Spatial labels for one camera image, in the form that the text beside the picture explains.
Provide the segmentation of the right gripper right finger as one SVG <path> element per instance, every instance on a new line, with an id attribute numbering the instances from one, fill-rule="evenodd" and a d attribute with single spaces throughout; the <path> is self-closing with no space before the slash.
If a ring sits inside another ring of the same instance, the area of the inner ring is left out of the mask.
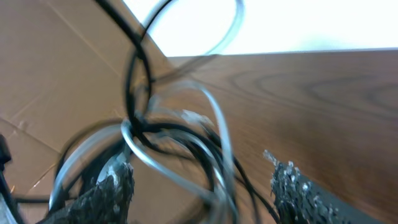
<path id="1" fill-rule="evenodd" d="M 292 161 L 283 163 L 265 150 L 274 165 L 270 180 L 274 207 L 281 223 L 377 224 L 368 214 L 340 200 L 303 175 Z"/>

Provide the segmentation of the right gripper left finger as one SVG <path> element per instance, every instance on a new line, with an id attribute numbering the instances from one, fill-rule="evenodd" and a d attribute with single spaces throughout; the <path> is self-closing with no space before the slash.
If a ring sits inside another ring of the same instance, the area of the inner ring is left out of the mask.
<path id="1" fill-rule="evenodd" d="M 41 220 L 44 224 L 127 223 L 134 194 L 133 168 L 122 163 L 73 203 Z"/>

